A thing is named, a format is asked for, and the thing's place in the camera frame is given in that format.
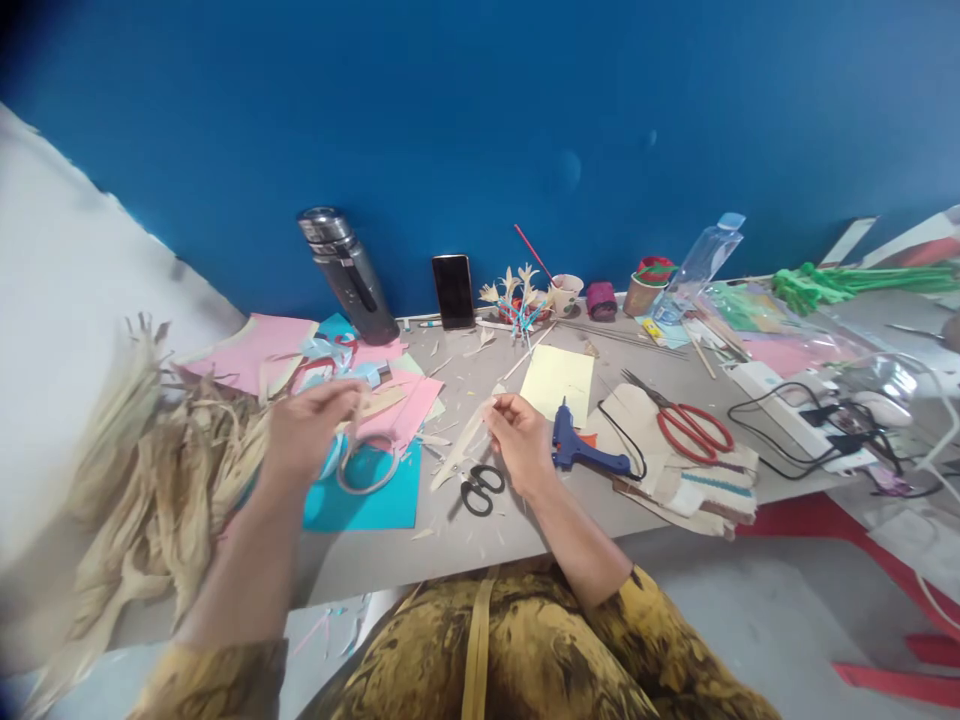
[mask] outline blue wall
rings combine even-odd
[[[478,286],[526,262],[514,222],[554,272],[624,286],[724,210],[748,216],[732,277],[960,199],[950,0],[53,7],[2,99],[244,311],[335,309],[294,223],[319,203],[405,314],[436,307],[431,255]]]

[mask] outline stainless steel thermos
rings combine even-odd
[[[310,208],[297,216],[297,223],[314,262],[327,276],[360,337],[371,345],[386,345],[399,337],[400,328],[384,300],[370,256],[343,213],[332,207]]]

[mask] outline white wall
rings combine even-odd
[[[178,352],[243,322],[115,198],[0,105],[0,579],[22,579],[5,571],[22,571],[25,560],[76,555],[63,540],[46,554],[37,546],[63,502],[73,448],[124,317],[140,311],[172,321],[167,348]],[[49,590],[46,582],[19,584],[0,581],[5,623],[20,617],[11,603]],[[22,591],[21,602],[12,591]],[[13,651],[4,648],[8,660]]]

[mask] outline hand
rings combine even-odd
[[[547,420],[519,395],[497,395],[483,416],[493,449],[503,456],[510,483],[530,502],[554,491],[560,482],[553,467]]]
[[[277,403],[261,483],[305,493],[320,476],[336,427],[357,407],[362,388],[361,380],[334,380]]]

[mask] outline paper cup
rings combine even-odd
[[[554,275],[553,284],[553,311],[558,317],[567,317],[577,304],[583,280],[576,275]]]
[[[627,297],[623,301],[623,312],[630,317],[646,315],[662,290],[662,285],[647,285],[631,275],[630,289],[627,290]]]

